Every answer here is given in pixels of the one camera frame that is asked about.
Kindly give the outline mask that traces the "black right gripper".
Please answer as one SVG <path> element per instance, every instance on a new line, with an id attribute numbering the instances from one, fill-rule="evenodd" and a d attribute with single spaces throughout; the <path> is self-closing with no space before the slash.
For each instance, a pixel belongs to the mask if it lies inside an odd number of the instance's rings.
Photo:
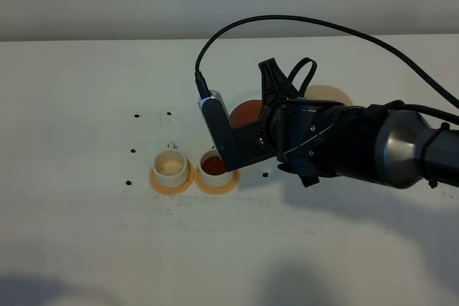
<path id="1" fill-rule="evenodd" d="M 376 179 L 375 144 L 384 122 L 381 105 L 345 106 L 296 98 L 274 58 L 258 65 L 262 112 L 278 169 L 297 175 L 305 188 L 320 177 Z"/>

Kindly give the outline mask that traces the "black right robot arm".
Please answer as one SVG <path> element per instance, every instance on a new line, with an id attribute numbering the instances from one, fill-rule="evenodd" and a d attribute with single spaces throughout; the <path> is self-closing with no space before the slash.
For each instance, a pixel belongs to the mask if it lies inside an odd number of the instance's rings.
<path id="1" fill-rule="evenodd" d="M 305 187 L 345 176 L 393 188 L 458 185 L 458 131 L 436 109 L 393 101 L 362 107 L 321 88 L 297 90 L 274 59 L 259 64 L 261 115 L 278 168 Z"/>

